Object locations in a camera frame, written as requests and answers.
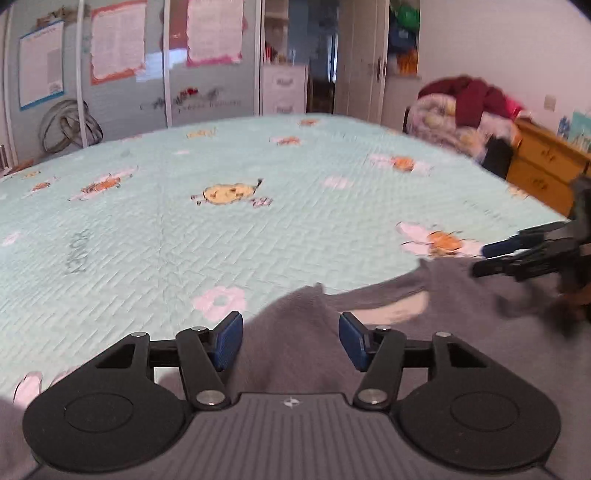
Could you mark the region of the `dark grey sweater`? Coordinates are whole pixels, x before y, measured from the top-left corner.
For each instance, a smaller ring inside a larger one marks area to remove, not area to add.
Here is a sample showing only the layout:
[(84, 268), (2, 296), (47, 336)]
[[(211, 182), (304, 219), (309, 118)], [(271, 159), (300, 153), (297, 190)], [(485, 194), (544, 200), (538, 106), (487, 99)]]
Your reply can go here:
[[(339, 295), (304, 287), (245, 322), (222, 379), (231, 404), (195, 411), (175, 337), (131, 333), (1, 405), (5, 479), (586, 479), (590, 326), (554, 278), (475, 278), (424, 261)], [(339, 316), (407, 337), (396, 402), (353, 406), (363, 373)]]

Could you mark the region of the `yellow wooden desk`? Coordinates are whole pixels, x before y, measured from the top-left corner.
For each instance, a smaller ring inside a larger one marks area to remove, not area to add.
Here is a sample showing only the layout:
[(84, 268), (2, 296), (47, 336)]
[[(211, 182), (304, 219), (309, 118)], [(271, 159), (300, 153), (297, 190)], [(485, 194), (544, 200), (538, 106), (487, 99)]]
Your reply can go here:
[(590, 154), (529, 120), (518, 119), (516, 126), (520, 142), (507, 182), (568, 217), (574, 205), (570, 183), (579, 176), (590, 177)]

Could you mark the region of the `teal quilted bee bedspread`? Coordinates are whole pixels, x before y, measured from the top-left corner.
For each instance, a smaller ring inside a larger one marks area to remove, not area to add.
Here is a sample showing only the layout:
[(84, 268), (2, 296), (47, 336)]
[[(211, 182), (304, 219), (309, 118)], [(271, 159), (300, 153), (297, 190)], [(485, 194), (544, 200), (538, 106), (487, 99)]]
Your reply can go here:
[(1, 181), (1, 394), (132, 332), (167, 339), (297, 288), (341, 293), (559, 214), (470, 158), (348, 117), (205, 122)]

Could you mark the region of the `dark red jacket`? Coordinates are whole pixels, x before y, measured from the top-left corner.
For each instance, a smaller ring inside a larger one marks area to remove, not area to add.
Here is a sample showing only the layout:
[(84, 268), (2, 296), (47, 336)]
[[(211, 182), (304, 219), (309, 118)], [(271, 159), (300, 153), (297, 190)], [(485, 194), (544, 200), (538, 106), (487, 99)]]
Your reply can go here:
[(483, 113), (509, 120), (516, 120), (525, 107), (494, 85), (481, 78), (470, 76), (448, 77), (426, 85), (418, 98), (442, 94), (456, 100), (456, 124), (458, 127), (478, 128)]

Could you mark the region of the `rolled floral quilt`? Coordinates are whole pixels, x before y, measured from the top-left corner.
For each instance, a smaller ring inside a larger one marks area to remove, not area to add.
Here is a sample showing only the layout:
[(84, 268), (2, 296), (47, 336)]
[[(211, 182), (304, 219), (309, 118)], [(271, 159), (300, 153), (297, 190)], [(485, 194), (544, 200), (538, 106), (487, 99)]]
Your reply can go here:
[(456, 120), (456, 99), (432, 94), (418, 99), (408, 111), (405, 132), (428, 143), (456, 150), (482, 164), (490, 140), (517, 147), (521, 134), (517, 125), (503, 117), (483, 113), (478, 127), (461, 126)]

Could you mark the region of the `white room door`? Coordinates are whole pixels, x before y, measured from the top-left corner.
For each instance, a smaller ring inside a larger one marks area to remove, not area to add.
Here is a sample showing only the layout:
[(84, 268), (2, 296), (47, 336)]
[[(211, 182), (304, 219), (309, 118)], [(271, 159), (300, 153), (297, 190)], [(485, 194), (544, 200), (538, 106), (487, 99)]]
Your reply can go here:
[(334, 113), (380, 124), (388, 69), (390, 2), (339, 3)]

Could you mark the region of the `white drawer cabinet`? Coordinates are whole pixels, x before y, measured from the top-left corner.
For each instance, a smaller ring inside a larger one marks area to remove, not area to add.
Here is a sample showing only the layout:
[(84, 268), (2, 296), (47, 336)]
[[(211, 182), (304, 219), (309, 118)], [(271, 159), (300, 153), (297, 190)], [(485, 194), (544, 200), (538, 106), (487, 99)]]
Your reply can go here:
[(262, 81), (263, 115), (307, 113), (307, 66), (264, 64)]

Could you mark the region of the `grey sliding door wardrobe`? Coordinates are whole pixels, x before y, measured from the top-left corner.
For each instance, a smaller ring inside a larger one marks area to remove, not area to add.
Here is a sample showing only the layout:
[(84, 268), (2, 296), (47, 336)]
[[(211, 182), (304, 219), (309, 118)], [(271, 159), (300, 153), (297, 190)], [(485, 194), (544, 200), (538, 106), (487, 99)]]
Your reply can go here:
[(256, 115), (261, 26), (257, 1), (3, 2), (3, 158)]

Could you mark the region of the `pink framed poster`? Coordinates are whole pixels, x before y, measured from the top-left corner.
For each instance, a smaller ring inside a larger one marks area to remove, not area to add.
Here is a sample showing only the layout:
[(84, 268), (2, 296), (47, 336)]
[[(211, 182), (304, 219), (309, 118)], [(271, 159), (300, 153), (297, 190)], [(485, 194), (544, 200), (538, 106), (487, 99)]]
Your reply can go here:
[(243, 2), (189, 1), (187, 63), (192, 67), (242, 62)]

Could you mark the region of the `orange framed poster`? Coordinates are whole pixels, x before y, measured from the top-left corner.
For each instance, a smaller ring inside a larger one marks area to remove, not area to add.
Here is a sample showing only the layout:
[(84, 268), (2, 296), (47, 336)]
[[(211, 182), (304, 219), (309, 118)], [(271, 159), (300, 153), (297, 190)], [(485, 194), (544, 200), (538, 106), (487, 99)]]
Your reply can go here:
[(92, 11), (92, 85), (133, 77), (145, 67), (146, 9), (146, 1), (125, 1)]

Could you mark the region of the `blue framed poster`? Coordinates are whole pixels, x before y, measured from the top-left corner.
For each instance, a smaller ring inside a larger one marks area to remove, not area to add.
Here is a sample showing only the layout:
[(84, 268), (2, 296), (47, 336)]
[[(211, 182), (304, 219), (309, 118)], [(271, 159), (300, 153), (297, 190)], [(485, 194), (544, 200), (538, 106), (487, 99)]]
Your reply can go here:
[(55, 21), (19, 39), (19, 109), (32, 108), (64, 94), (64, 22)]

